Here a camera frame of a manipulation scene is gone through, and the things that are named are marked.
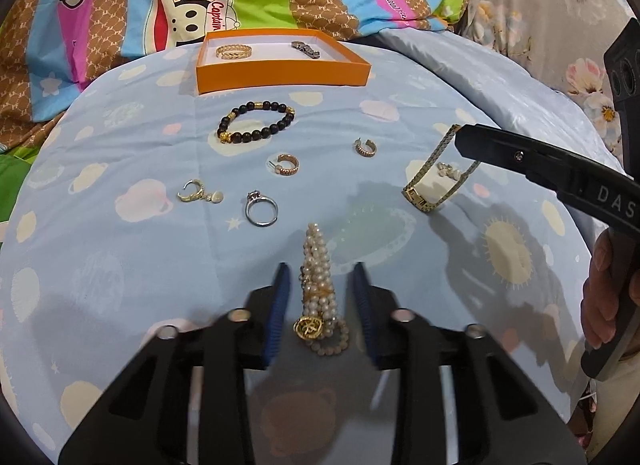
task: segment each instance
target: gold hoop earring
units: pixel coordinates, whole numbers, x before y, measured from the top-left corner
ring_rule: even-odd
[[[278,155],[278,162],[290,162],[293,164],[292,168],[283,168],[283,166],[281,166],[280,164],[276,165],[271,160],[269,161],[271,167],[273,168],[273,171],[283,176],[292,176],[296,174],[298,172],[298,169],[300,168],[300,162],[293,155]]]
[[[373,143],[372,140],[367,140],[364,144],[370,149],[370,151],[367,151],[365,148],[363,148],[362,140],[360,140],[359,138],[358,140],[353,142],[353,145],[356,148],[356,152],[360,156],[364,156],[365,158],[371,158],[378,152],[378,148],[376,147],[375,143]]]

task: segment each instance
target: bed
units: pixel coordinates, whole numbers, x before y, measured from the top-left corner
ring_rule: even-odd
[[[268,284],[279,262],[297,268],[309,222],[328,240],[351,347],[321,358],[287,331],[273,368],[247,376],[259,463],[389,462],[398,377],[367,364],[345,304],[357,261],[434,324],[487,326],[568,420],[587,381],[579,303],[603,225],[487,166],[431,215],[400,191],[454,123],[527,134],[622,168],[575,103],[506,57],[450,32],[396,28],[377,37],[384,48],[349,45],[372,65],[365,87],[200,96],[199,45],[184,44],[67,90],[78,94],[33,162],[0,255],[2,393],[50,460],[160,325],[206,325]],[[292,106],[290,128],[220,144],[220,117],[262,100]],[[234,124],[261,127],[263,113]],[[358,156],[357,138],[373,140],[376,156]],[[274,174],[269,162],[279,153],[299,157],[298,174]],[[444,158],[459,168],[469,162],[453,148]],[[224,200],[181,203],[176,193],[193,178]],[[447,185],[430,172],[419,190],[434,196]],[[254,189],[280,207],[271,227],[243,215]],[[299,301],[293,293],[287,322],[300,315]],[[312,427],[296,418],[308,409],[322,413]]]

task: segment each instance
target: gold ring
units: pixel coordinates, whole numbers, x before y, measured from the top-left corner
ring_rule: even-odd
[[[365,148],[363,148],[362,146],[362,140],[360,140],[358,138],[358,140],[356,140],[355,142],[353,142],[353,145],[356,148],[356,152],[360,155],[360,156],[365,156],[366,158],[371,158],[371,156],[375,155],[376,152],[378,151],[378,148],[376,147],[376,145],[373,143],[372,140],[367,140],[365,142],[365,145],[367,147],[369,147],[369,149],[371,149],[370,151],[367,151]]]
[[[251,57],[252,48],[245,44],[225,44],[216,48],[216,57],[226,60]]]
[[[283,168],[283,166],[281,166],[280,164],[276,165],[272,161],[269,161],[271,167],[273,168],[273,171],[283,176],[292,176],[293,174],[296,174],[298,172],[298,168],[300,167],[300,162],[293,155],[278,155],[278,162],[290,162],[293,164],[292,168]]]

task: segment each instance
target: pearl bracelet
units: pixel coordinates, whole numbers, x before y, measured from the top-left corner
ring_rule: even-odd
[[[339,355],[349,346],[349,328],[338,316],[331,263],[316,223],[308,225],[304,252],[305,261],[300,267],[302,316],[293,325],[293,330],[318,355]],[[334,336],[336,328],[340,330],[340,342],[333,347],[322,346],[319,341]]]

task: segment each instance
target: human hand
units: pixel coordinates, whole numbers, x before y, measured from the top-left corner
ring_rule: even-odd
[[[587,342],[598,349],[615,336],[618,313],[618,291],[613,288],[609,271],[613,250],[608,231],[600,234],[593,249],[589,277],[582,286],[580,320]],[[640,270],[631,278],[629,296],[640,305]]]

